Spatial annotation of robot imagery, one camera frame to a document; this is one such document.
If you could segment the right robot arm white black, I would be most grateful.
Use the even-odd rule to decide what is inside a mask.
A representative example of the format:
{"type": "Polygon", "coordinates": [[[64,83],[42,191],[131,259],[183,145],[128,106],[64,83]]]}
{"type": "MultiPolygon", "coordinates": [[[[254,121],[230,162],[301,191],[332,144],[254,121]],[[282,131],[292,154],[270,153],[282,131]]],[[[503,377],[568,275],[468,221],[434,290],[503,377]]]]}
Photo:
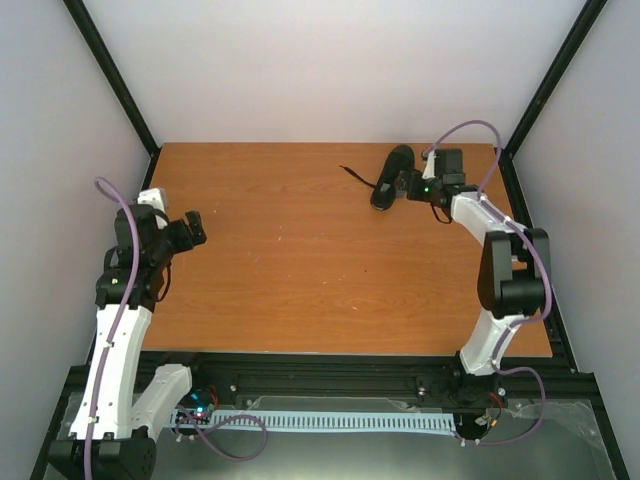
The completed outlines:
{"type": "Polygon", "coordinates": [[[482,246],[477,279],[480,313],[456,359],[456,392],[480,387],[501,368],[507,347],[520,328],[545,319],[552,307],[549,236],[527,228],[496,207],[462,174],[437,176],[417,169],[401,172],[395,184],[409,200],[463,226],[482,246]]]}

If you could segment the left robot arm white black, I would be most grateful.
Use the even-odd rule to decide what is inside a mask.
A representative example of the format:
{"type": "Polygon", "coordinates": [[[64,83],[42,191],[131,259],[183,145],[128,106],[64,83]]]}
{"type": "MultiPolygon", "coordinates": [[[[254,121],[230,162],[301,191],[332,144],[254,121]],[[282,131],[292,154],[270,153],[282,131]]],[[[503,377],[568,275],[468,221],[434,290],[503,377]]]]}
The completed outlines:
{"type": "Polygon", "coordinates": [[[168,218],[158,201],[121,209],[116,244],[96,282],[96,341],[82,402],[48,463],[66,479],[148,479],[157,439],[176,404],[201,400],[208,378],[192,367],[156,369],[140,396],[134,386],[144,337],[169,289],[175,255],[206,242],[199,212],[168,218]]]}

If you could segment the black shoelace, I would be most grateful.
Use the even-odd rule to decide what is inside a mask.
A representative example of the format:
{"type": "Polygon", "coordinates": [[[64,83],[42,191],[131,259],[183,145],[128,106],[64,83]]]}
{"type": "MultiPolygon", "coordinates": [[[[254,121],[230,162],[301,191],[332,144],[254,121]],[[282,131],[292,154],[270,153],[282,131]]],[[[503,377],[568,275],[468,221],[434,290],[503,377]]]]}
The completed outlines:
{"type": "Polygon", "coordinates": [[[366,185],[367,187],[371,188],[371,189],[375,189],[376,184],[369,182],[367,180],[365,180],[362,176],[360,176],[357,172],[355,172],[353,169],[351,169],[350,167],[344,166],[344,165],[339,165],[339,167],[341,169],[343,169],[346,173],[348,173],[349,175],[351,175],[353,178],[355,178],[356,180],[360,181],[361,183],[363,183],[364,185],[366,185]]]}

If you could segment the black canvas shoe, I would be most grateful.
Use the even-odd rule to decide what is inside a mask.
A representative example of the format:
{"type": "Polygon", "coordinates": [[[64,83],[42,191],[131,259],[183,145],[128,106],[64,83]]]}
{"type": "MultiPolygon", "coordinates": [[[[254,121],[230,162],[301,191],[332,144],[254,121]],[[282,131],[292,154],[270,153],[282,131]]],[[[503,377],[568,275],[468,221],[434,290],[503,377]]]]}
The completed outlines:
{"type": "Polygon", "coordinates": [[[394,181],[401,170],[411,173],[415,167],[415,155],[409,145],[394,147],[387,156],[381,174],[370,197],[371,206],[379,211],[388,210],[395,199],[402,196],[395,195],[394,181]]]}

